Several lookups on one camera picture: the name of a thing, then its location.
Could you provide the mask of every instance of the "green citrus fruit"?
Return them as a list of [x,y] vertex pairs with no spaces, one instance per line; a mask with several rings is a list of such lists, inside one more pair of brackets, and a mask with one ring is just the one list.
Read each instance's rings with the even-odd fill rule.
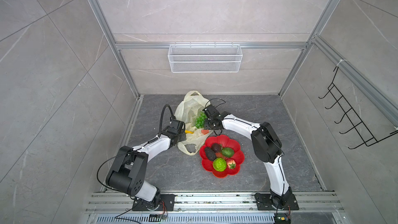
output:
[[213,168],[218,172],[223,172],[226,169],[226,161],[221,157],[217,158],[213,162]]
[[226,157],[232,157],[235,154],[235,152],[234,152],[234,150],[232,148],[225,147],[225,148],[223,148],[221,150],[221,154],[226,156]]

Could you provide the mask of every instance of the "black cable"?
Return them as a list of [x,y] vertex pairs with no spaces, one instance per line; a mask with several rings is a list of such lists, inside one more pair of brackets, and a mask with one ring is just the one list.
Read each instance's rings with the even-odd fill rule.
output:
[[116,216],[116,217],[114,217],[114,218],[115,218],[115,219],[120,219],[120,220],[129,220],[129,221],[132,221],[132,222],[141,224],[141,222],[136,221],[136,220],[132,220],[132,219],[128,219],[128,218],[121,218],[121,217],[119,217],[119,216],[124,215],[125,213],[127,213],[127,212],[129,212],[129,211],[132,211],[133,208],[136,207],[137,205],[138,205],[138,203],[137,203],[135,206],[134,206],[134,203],[133,203],[131,209],[127,210],[126,212],[124,212],[124,213],[122,213],[122,214],[119,214],[118,216]]
[[220,132],[220,134],[217,134],[217,133],[216,133],[216,130],[213,130],[213,132],[214,132],[214,134],[215,134],[216,136],[220,136],[220,135],[221,135],[221,133],[222,133],[222,129],[221,129],[221,132]]
[[242,120],[240,120],[240,119],[236,119],[236,118],[224,118],[224,119],[232,119],[232,120],[235,120],[235,121],[240,121],[240,122],[242,122],[242,123],[245,123],[245,124],[251,125],[251,123],[247,123],[247,122],[245,122],[245,121],[242,121]]
[[223,103],[221,103],[221,104],[218,104],[216,107],[214,107],[214,108],[217,108],[217,107],[219,107],[220,105],[222,105],[222,104],[225,104],[226,102],[223,102]]
[[120,154],[120,155],[111,157],[111,158],[109,158],[108,160],[106,160],[105,162],[103,162],[102,165],[99,166],[99,168],[98,168],[98,170],[97,170],[97,181],[98,181],[102,186],[106,187],[107,189],[111,189],[111,190],[115,190],[115,191],[121,192],[120,190],[117,190],[117,189],[108,187],[108,186],[106,186],[105,184],[103,184],[103,183],[100,181],[100,179],[98,178],[98,173],[100,172],[101,167],[102,167],[106,162],[108,162],[109,160],[111,160],[111,159],[113,159],[113,158],[115,158],[115,157],[120,157],[120,156],[127,155],[127,154],[129,154],[129,153],[130,153],[130,152],[123,153],[123,154]]
[[[142,147],[140,147],[139,149],[136,149],[136,150],[134,150],[134,151],[141,150],[141,149],[142,149],[143,147],[145,147],[148,143],[150,143],[151,141],[153,141],[153,140],[155,140],[155,139],[157,139],[157,137],[155,137],[154,139],[148,141],[148,142],[147,142],[146,144],[144,144]],[[98,181],[102,186],[106,187],[107,189],[111,189],[111,190],[115,190],[115,191],[121,192],[121,191],[119,191],[119,190],[117,190],[117,189],[108,187],[108,186],[106,186],[105,184],[103,184],[103,183],[100,181],[99,177],[98,177],[98,173],[100,172],[101,167],[102,167],[106,162],[108,162],[109,160],[111,160],[111,159],[113,159],[113,158],[115,158],[115,157],[120,157],[120,156],[123,156],[123,155],[127,155],[127,154],[129,154],[129,153],[130,153],[130,152],[123,153],[123,154],[120,154],[120,155],[111,157],[111,158],[109,158],[108,160],[106,160],[105,162],[103,162],[102,165],[99,166],[99,168],[98,168],[98,170],[97,170],[97,181]]]
[[224,103],[226,103],[225,100],[220,99],[220,98],[212,98],[212,99],[209,99],[209,101],[208,101],[207,103],[209,103],[209,102],[212,101],[213,99],[219,99],[220,101],[223,101]]
[[170,107],[170,105],[166,104],[164,105],[163,109],[162,109],[162,113],[160,114],[160,123],[159,123],[159,134],[158,134],[158,138],[160,138],[160,134],[162,133],[162,125],[163,125],[163,115],[164,115],[164,110],[166,110],[166,107],[169,108],[170,113],[172,114],[172,118],[175,119],[176,117],[173,114],[173,110]]

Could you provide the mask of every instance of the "green avocado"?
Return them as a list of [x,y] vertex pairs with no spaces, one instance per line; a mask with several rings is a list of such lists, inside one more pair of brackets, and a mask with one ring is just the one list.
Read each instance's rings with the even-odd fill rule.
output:
[[234,152],[234,150],[232,148],[225,147],[225,148],[223,148],[221,150],[221,154],[226,156],[226,157],[232,157],[235,154],[235,152]]

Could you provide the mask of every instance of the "dark gray marble floor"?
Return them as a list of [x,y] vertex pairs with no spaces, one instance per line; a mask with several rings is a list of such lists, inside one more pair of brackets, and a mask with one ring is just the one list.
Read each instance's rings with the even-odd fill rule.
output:
[[[160,112],[165,104],[173,111],[184,95],[145,95],[137,121],[132,130],[129,146],[151,139],[159,128]],[[311,163],[294,130],[281,99],[277,95],[210,95],[208,99],[222,98],[226,104],[219,111],[228,111],[236,117],[262,123],[271,123],[282,142],[282,157],[287,180],[293,191],[321,191]],[[170,114],[164,116],[164,126]],[[188,156],[177,147],[162,152],[148,162],[146,180],[161,190],[182,191],[268,191],[269,179],[263,163],[254,155],[251,140],[232,131],[223,134],[241,144],[245,162],[240,172],[224,179],[216,178],[202,168],[199,154]]]

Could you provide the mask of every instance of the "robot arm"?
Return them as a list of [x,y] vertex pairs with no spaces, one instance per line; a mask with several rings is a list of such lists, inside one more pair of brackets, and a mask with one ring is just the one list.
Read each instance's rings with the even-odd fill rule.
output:
[[106,177],[108,186],[142,199],[144,206],[150,210],[159,206],[160,190],[145,181],[147,162],[177,142],[186,140],[185,124],[172,119],[170,126],[158,136],[139,146],[120,148]]
[[292,190],[282,167],[282,143],[271,125],[268,122],[262,124],[249,122],[229,112],[220,114],[213,105],[207,106],[203,112],[208,117],[205,129],[231,130],[251,139],[255,155],[266,167],[273,205],[276,208],[284,208],[292,196]]

